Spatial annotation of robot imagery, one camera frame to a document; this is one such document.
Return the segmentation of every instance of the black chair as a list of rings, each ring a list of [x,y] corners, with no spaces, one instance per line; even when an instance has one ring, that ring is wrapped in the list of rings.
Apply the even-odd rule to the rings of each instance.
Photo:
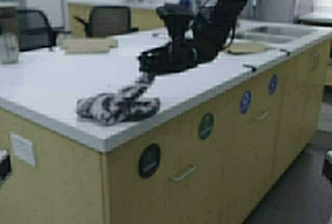
[[[56,45],[61,29],[52,29],[46,15],[37,9],[18,9],[21,51],[50,48]]]
[[[86,37],[107,37],[138,31],[131,27],[131,11],[126,6],[96,6],[89,16],[89,22],[74,16],[83,24]]]

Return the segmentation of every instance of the towel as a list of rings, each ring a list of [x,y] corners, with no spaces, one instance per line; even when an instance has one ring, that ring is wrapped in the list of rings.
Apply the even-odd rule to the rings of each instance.
[[[160,100],[139,99],[154,82],[155,76],[144,73],[134,84],[117,93],[101,93],[95,97],[80,99],[76,112],[79,117],[95,120],[102,125],[114,125],[124,121],[141,121],[155,115]]]

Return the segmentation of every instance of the stainless steel sink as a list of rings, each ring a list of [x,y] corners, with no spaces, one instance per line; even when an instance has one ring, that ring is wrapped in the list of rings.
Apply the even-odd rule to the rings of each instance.
[[[274,26],[262,26],[249,30],[252,33],[263,33],[270,35],[281,35],[288,37],[303,37],[313,33],[315,30],[303,29],[298,27],[274,27]]]
[[[277,36],[277,35],[259,35],[254,34],[251,32],[244,32],[235,35],[235,38],[238,39],[247,39],[252,41],[265,41],[267,43],[277,43],[277,44],[284,44],[290,41],[293,41],[293,37],[286,37],[286,36]]]
[[[263,41],[267,43],[284,44],[306,35],[315,30],[299,27],[262,26],[236,34],[238,39]]]

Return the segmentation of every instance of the floor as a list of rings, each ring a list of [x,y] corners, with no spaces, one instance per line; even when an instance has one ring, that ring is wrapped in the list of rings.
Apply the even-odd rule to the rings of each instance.
[[[332,184],[322,176],[325,151],[332,149],[331,89],[323,102],[319,131],[245,224],[332,224]]]

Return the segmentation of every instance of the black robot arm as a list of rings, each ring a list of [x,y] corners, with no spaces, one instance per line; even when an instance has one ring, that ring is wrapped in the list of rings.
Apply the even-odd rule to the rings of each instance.
[[[229,33],[247,0],[217,0],[212,10],[196,16],[181,5],[165,5],[157,14],[165,22],[172,41],[139,56],[140,70],[154,75],[177,73],[212,61],[224,49]],[[189,29],[193,38],[185,37]]]

